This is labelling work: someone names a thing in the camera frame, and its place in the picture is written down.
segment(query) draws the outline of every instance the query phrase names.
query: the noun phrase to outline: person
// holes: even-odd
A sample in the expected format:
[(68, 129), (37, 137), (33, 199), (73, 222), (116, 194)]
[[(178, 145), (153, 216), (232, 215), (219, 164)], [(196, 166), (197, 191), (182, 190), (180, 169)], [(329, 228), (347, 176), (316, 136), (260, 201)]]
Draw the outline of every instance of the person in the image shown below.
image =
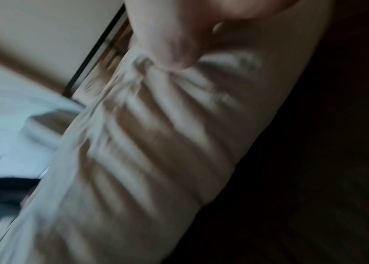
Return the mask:
[(127, 0), (138, 44), (65, 132), (0, 241), (0, 264), (165, 259), (271, 122), (324, 32), (330, 0), (267, 18), (295, 2)]

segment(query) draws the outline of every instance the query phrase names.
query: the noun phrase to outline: wrinkled fabric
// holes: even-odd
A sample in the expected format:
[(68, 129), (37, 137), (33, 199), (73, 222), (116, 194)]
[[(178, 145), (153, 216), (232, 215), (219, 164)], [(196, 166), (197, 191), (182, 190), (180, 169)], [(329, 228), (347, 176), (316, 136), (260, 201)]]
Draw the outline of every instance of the wrinkled fabric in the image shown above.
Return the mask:
[(305, 68), (330, 1), (223, 24), (196, 66), (133, 47), (63, 136), (0, 243), (0, 263), (159, 263), (267, 127)]

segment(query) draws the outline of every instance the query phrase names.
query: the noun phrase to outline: person's hand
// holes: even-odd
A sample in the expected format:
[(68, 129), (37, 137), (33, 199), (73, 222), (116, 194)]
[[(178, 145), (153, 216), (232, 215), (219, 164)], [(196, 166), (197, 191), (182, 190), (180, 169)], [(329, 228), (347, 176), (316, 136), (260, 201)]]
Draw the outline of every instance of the person's hand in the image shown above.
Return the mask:
[(298, 0), (125, 0), (134, 33), (159, 66), (181, 70), (210, 45), (215, 25), (273, 15)]

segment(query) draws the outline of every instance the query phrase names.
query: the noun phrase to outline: skin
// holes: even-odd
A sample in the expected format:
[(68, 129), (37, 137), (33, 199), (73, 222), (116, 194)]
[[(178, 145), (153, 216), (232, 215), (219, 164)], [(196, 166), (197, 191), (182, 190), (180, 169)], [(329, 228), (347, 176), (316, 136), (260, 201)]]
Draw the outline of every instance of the skin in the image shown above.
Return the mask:
[(298, 0), (126, 0), (141, 47), (160, 67), (182, 70), (209, 48), (215, 25), (272, 16)]

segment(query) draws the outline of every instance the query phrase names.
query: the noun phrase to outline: black metal bar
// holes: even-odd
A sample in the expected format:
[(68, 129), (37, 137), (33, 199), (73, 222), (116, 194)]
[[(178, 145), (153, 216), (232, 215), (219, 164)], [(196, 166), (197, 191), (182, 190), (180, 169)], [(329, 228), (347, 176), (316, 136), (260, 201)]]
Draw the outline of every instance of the black metal bar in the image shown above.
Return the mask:
[(63, 96), (70, 98), (71, 97), (71, 90), (73, 86), (76, 84), (77, 80), (79, 79), (80, 75), (83, 73), (87, 65), (90, 63), (90, 61), (93, 59), (94, 55), (99, 50), (100, 46), (105, 42), (106, 38), (109, 36), (112, 29), (115, 27), (115, 25), (118, 23), (119, 19), (122, 17), (122, 15), (125, 13), (125, 5), (122, 5), (122, 7), (119, 9), (119, 11), (116, 13), (115, 17), (112, 19), (112, 21), (109, 23), (105, 31), (100, 36), (99, 40), (96, 42), (96, 44), (93, 46), (92, 50), (89, 52), (83, 63), (80, 65), (80, 68), (76, 71), (74, 76), (71, 78), (70, 82), (67, 84), (67, 86), (64, 89)]

